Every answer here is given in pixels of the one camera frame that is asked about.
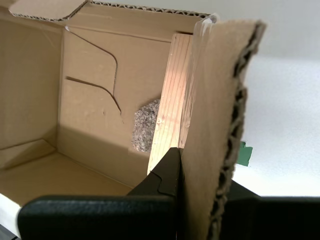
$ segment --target white surface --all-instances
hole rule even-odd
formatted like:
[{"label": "white surface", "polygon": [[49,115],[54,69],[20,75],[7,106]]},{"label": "white surface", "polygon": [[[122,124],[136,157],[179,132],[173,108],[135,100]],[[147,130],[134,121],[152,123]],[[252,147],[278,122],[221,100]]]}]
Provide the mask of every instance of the white surface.
[{"label": "white surface", "polygon": [[320,196],[319,0],[118,0],[268,24],[246,76],[248,167],[233,179],[262,196]]},{"label": "white surface", "polygon": [[20,206],[18,204],[0,194],[0,225],[18,237],[20,237],[17,226],[19,210]]},{"label": "white surface", "polygon": [[248,167],[233,179],[263,196],[320,196],[320,64],[257,56],[243,140]]}]

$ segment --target wood grain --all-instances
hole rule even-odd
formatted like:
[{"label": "wood grain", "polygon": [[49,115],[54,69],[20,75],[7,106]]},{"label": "wood grain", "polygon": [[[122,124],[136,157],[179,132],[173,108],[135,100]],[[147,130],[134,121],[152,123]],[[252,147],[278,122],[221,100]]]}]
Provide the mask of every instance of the wood grain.
[{"label": "wood grain", "polygon": [[171,147],[178,147],[192,35],[173,35],[161,93],[148,173]]}]

